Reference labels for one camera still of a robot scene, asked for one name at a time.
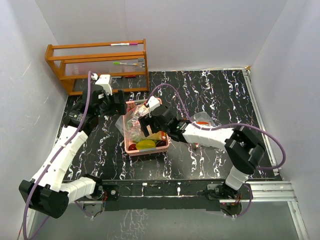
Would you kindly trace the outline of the clear zip bag orange zipper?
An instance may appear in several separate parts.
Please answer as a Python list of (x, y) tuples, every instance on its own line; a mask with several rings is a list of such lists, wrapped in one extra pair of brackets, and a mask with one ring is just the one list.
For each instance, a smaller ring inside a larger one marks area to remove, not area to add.
[(145, 139), (139, 118), (149, 114), (149, 109), (144, 104), (136, 105), (124, 117), (124, 133), (131, 141), (139, 142)]

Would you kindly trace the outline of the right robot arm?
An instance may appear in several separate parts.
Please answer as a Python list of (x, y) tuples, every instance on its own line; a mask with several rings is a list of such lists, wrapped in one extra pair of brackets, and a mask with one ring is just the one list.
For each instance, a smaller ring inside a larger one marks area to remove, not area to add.
[(206, 125), (195, 126), (190, 120), (177, 119), (164, 105), (139, 117), (138, 121), (146, 137), (164, 132), (173, 141), (212, 147), (228, 154), (233, 166), (223, 184), (206, 190), (212, 198), (234, 199), (239, 195), (266, 151), (262, 142), (244, 126), (209, 131)]

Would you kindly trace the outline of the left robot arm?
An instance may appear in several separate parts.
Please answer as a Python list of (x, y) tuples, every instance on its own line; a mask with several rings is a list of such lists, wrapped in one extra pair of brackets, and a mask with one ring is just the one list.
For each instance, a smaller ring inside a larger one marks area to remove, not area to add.
[(85, 89), (66, 117), (59, 138), (43, 165), (31, 180), (20, 183), (18, 189), (26, 206), (57, 219), (70, 203), (80, 198), (99, 199), (104, 189), (99, 177), (85, 174), (70, 183), (64, 183), (63, 180), (78, 150), (97, 127), (99, 119), (124, 115), (126, 112), (123, 90), (107, 93), (99, 84), (91, 84)]

